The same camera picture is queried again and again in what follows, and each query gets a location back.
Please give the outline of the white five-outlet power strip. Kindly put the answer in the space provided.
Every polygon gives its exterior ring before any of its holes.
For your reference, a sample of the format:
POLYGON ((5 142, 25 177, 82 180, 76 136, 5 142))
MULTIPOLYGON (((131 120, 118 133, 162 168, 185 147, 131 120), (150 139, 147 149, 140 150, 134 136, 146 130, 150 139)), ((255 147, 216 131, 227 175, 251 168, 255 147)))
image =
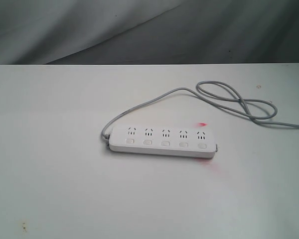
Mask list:
POLYGON ((109 136, 115 152, 211 159, 218 145, 211 130, 195 127, 116 125, 109 136))

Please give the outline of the grey backdrop cloth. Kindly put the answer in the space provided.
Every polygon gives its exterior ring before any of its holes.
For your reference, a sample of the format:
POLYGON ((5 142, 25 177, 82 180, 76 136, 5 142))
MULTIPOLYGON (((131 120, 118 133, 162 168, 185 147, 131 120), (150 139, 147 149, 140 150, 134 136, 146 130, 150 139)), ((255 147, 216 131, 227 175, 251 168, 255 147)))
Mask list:
POLYGON ((0 0, 0 64, 299 63, 299 0, 0 0))

